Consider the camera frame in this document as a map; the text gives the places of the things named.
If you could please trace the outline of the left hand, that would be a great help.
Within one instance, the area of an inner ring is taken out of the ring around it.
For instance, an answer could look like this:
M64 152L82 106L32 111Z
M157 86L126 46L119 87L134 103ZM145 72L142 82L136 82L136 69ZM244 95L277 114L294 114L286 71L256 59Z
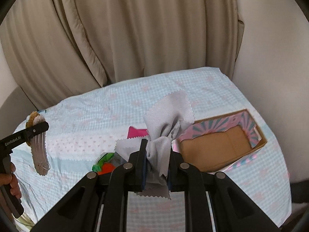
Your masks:
M14 163L10 163L10 169L11 169L11 173L10 174L4 174L1 173L0 174L0 184L1 185L10 185L11 189L10 189L10 193L11 195L15 196L17 199L21 199L21 191L20 191L20 187L18 184L18 180L16 175L14 175L14 172L16 171L16 167L14 165Z

